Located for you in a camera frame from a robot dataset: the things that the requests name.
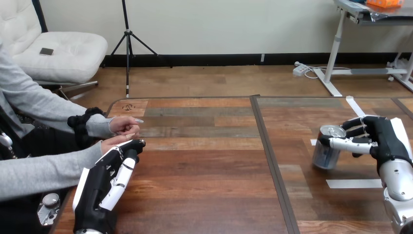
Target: prosthetic hand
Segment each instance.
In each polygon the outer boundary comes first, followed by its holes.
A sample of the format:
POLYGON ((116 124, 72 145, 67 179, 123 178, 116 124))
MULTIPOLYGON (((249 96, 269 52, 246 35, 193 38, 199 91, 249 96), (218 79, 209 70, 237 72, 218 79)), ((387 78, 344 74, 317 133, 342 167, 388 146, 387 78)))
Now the prosthetic hand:
POLYGON ((371 154, 384 187, 384 206, 396 234, 413 234, 412 149, 401 119, 363 116, 341 126, 346 137, 321 135, 321 144, 353 152, 353 157, 371 154))
POLYGON ((73 200, 75 234, 113 234, 112 210, 132 175, 144 140, 130 140, 111 148, 91 169, 83 169, 73 200))

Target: orange box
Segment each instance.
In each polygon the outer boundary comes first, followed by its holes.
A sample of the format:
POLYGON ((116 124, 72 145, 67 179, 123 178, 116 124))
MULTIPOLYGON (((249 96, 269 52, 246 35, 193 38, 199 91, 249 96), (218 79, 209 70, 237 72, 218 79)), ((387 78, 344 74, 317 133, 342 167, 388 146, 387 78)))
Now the orange box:
POLYGON ((380 7, 401 7, 404 0, 367 0, 368 4, 380 7))

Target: white wall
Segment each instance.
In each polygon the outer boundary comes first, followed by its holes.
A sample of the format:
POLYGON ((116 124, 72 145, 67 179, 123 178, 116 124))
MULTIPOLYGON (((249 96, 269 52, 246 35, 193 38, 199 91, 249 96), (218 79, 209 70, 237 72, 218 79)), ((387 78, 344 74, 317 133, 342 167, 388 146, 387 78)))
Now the white wall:
MULTIPOLYGON (((115 48, 121 0, 40 0, 49 31, 102 35, 115 48)), ((339 13, 332 0, 126 0, 131 30, 159 54, 330 52, 339 13)), ((394 52, 410 27, 346 21, 341 52, 394 52)), ((132 40, 135 54, 150 54, 132 40)), ((126 53, 124 42, 117 54, 126 53)))

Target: wooden table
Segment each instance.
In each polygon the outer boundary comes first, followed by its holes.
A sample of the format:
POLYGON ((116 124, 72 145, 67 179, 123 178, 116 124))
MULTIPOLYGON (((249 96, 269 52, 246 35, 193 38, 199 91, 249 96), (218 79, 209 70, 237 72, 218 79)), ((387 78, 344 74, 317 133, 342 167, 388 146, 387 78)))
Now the wooden table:
MULTIPOLYGON (((367 114, 401 118, 412 138, 395 101, 356 98, 367 114)), ((391 233, 382 189, 326 183, 376 179, 375 160, 343 152, 335 170, 311 165, 319 127, 356 117, 344 98, 125 99, 108 112, 144 120, 147 142, 116 207, 118 234, 391 233)), ((54 233, 73 233, 73 195, 54 233)))

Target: gray sweater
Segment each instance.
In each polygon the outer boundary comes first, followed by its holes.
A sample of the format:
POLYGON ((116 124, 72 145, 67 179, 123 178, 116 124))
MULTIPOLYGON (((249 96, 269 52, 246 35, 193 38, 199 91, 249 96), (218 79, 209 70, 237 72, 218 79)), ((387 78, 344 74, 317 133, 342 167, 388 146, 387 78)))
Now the gray sweater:
MULTIPOLYGON (((34 127, 21 124, 11 106, 50 127, 73 132, 67 119, 86 109, 45 90, 10 58, 0 40, 0 106, 10 117, 10 126, 23 137, 34 127)), ((86 124, 90 136, 110 138, 111 119, 93 115, 86 124)), ((0 161, 0 201, 77 185, 84 167, 102 156, 101 142, 73 153, 0 161)))

